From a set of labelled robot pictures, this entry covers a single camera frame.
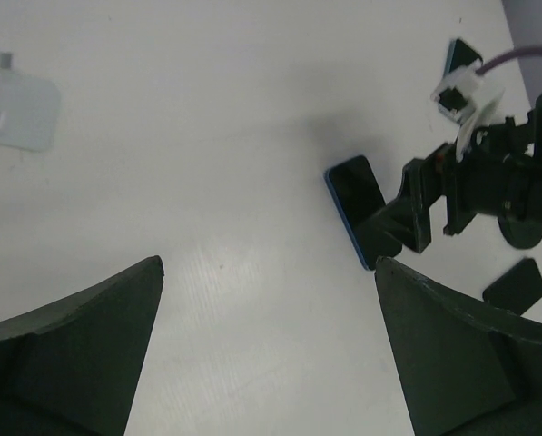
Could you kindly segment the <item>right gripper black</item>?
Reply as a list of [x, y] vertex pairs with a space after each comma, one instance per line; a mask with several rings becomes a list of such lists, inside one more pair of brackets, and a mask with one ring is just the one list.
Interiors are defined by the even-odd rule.
[[512, 133], [476, 131], [460, 160], [454, 144], [439, 153], [438, 170], [434, 156], [412, 159], [403, 168], [395, 200], [357, 202], [358, 254], [395, 257], [403, 245], [422, 253], [431, 243], [429, 209], [442, 194], [446, 235], [462, 233], [478, 214], [523, 223], [532, 185], [527, 146]]

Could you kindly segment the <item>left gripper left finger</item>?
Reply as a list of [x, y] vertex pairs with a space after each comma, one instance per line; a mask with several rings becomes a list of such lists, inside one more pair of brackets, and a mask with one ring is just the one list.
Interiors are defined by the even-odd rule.
[[0, 435], [122, 435], [164, 282], [146, 258], [0, 322]]

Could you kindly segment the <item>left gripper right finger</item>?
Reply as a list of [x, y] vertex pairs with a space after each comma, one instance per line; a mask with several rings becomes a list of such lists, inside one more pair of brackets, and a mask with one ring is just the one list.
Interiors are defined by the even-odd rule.
[[391, 258], [380, 309], [418, 435], [542, 435], [542, 323]]

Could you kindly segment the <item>black phone blue edge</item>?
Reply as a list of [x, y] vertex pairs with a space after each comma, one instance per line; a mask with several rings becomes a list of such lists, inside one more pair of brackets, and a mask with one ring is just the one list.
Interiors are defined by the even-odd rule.
[[332, 166], [324, 179], [364, 269], [374, 271], [380, 256], [395, 256], [401, 251], [401, 246], [371, 221], [385, 201], [365, 156]]

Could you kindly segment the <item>white folding phone stand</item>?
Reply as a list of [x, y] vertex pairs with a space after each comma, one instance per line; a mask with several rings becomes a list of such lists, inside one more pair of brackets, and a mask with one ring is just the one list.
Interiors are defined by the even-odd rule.
[[0, 51], [0, 145], [41, 153], [52, 148], [62, 104], [50, 80], [14, 67], [14, 55]]

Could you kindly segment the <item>black round base phone holder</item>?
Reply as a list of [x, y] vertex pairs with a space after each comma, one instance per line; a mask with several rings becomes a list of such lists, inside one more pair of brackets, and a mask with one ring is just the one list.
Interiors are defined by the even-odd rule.
[[498, 227], [505, 241], [515, 249], [530, 250], [542, 241], [542, 225], [498, 217]]

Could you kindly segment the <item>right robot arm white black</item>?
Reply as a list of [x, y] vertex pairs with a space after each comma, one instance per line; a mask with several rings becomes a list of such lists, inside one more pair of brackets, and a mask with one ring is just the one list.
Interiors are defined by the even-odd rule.
[[415, 253], [431, 242], [429, 209], [445, 198], [447, 236], [460, 234], [479, 214], [494, 216], [518, 250], [542, 240], [542, 94], [525, 124], [511, 117], [472, 131], [463, 157], [445, 143], [402, 172], [399, 194], [368, 219], [376, 230]]

